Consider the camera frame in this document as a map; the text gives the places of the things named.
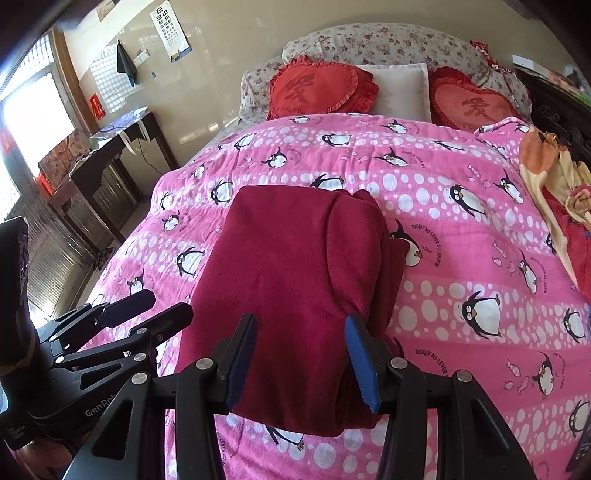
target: dark wooden table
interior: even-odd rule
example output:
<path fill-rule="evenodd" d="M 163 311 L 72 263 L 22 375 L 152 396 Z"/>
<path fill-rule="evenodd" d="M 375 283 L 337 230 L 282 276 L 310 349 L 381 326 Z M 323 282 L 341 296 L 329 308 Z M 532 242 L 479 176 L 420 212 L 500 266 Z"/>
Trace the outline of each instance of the dark wooden table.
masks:
<path fill-rule="evenodd" d="M 144 123 L 144 127 L 148 132 L 150 139 L 156 140 L 170 170 L 179 168 L 179 164 L 174 157 L 172 150 L 170 150 L 168 142 L 164 138 L 155 115 L 152 112 L 149 112 L 141 118 L 141 121 Z M 124 131 L 130 141 L 144 139 L 137 122 L 125 128 Z M 103 210 L 94 197 L 102 184 L 103 172 L 109 165 L 113 165 L 117 175 L 119 175 L 124 181 L 134 200 L 139 202 L 143 199 L 143 195 L 138 186 L 121 162 L 120 155 L 125 148 L 125 143 L 119 135 L 105 141 L 98 150 L 91 152 L 89 158 L 70 174 L 69 180 L 64 182 L 51 198 L 51 205 L 62 212 L 64 220 L 70 225 L 72 230 L 74 230 L 78 236 L 88 244 L 95 254 L 99 252 L 98 247 L 88 238 L 80 226 L 74 222 L 74 220 L 68 215 L 67 211 L 71 204 L 72 197 L 76 195 L 76 193 L 80 193 L 93 214 L 99 219 L 101 224 L 111 233 L 111 235 L 113 235 L 120 244 L 125 242 L 125 237 L 121 234 L 119 229 L 112 222 L 108 213 Z"/>

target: red heart pillow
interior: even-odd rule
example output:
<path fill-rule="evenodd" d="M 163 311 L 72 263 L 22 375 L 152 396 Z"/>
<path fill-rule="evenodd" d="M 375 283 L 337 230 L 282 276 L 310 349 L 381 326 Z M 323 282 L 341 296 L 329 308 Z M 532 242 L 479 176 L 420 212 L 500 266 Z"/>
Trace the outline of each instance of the red heart pillow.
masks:
<path fill-rule="evenodd" d="M 474 133 L 508 116 L 521 119 L 499 92 L 479 88 L 466 79 L 440 77 L 429 86 L 431 110 L 439 125 Z"/>
<path fill-rule="evenodd" d="M 269 83 L 267 120 L 315 113 L 367 113 L 378 94 L 373 77 L 346 63 L 296 57 Z"/>

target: dark towel hanging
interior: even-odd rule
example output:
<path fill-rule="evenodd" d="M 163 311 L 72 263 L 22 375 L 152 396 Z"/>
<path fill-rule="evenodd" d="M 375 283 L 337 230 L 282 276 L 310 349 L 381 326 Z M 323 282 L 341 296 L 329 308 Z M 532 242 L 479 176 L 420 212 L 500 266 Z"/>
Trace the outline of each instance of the dark towel hanging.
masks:
<path fill-rule="evenodd" d="M 119 40 L 117 40 L 117 72 L 127 74 L 132 87 L 137 83 L 138 69 L 135 68 L 134 61 L 130 58 Z"/>

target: eye chart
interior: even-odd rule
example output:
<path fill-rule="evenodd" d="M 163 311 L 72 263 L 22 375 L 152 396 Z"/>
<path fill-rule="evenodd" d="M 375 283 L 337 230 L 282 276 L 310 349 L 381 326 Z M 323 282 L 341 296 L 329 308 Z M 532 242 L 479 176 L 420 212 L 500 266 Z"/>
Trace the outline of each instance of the eye chart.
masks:
<path fill-rule="evenodd" d="M 156 10 L 150 12 L 150 17 L 166 47 L 166 52 L 170 57 L 171 63 L 180 60 L 191 51 L 183 29 L 178 23 L 177 16 L 174 14 L 173 7 L 168 0 Z"/>

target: blue gripper pad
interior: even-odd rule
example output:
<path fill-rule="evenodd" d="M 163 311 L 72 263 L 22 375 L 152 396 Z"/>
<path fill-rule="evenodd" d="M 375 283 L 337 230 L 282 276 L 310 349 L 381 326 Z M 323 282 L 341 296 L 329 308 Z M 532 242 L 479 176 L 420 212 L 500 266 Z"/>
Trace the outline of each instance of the blue gripper pad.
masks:
<path fill-rule="evenodd" d="M 372 413 L 377 413 L 381 399 L 378 391 L 378 374 L 370 352 L 373 340 L 361 319 L 355 315 L 348 316 L 345 320 L 345 343 L 363 402 Z"/>
<path fill-rule="evenodd" d="M 238 403 L 242 395 L 255 350 L 257 334 L 256 317 L 251 314 L 243 315 L 234 335 L 230 339 L 224 358 L 220 362 L 219 371 L 226 370 L 228 375 L 225 404 L 229 410 Z"/>

